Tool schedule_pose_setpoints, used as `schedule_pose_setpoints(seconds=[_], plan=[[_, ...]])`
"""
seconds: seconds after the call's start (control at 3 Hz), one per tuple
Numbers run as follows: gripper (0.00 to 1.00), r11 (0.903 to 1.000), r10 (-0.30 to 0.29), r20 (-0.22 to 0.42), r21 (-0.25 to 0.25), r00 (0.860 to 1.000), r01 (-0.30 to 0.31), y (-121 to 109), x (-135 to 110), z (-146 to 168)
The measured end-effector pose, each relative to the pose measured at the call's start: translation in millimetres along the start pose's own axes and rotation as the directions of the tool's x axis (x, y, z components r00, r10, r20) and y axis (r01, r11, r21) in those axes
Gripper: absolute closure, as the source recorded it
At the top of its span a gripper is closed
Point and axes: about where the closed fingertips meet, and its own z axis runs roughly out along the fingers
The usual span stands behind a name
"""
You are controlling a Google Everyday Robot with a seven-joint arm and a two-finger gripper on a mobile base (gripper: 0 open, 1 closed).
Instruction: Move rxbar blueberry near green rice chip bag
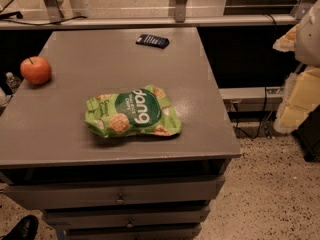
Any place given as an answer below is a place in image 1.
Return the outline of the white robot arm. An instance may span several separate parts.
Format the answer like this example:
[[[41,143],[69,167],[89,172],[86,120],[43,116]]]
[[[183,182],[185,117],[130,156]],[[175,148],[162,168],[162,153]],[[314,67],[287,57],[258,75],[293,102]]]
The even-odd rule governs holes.
[[[285,80],[276,113],[274,129],[291,133],[320,105],[320,0],[297,25],[276,40],[273,48],[292,51],[295,59],[306,66],[302,73],[291,73]]]

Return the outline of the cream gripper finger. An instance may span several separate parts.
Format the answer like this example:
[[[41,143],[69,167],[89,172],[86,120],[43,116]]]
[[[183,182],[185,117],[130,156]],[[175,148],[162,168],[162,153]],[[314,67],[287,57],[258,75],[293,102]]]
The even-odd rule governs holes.
[[[320,68],[307,66],[300,74],[291,73],[285,81],[274,129],[282,134],[297,130],[319,105]]]
[[[293,52],[295,50],[295,40],[298,24],[293,26],[286,34],[277,39],[273,48],[280,52]]]

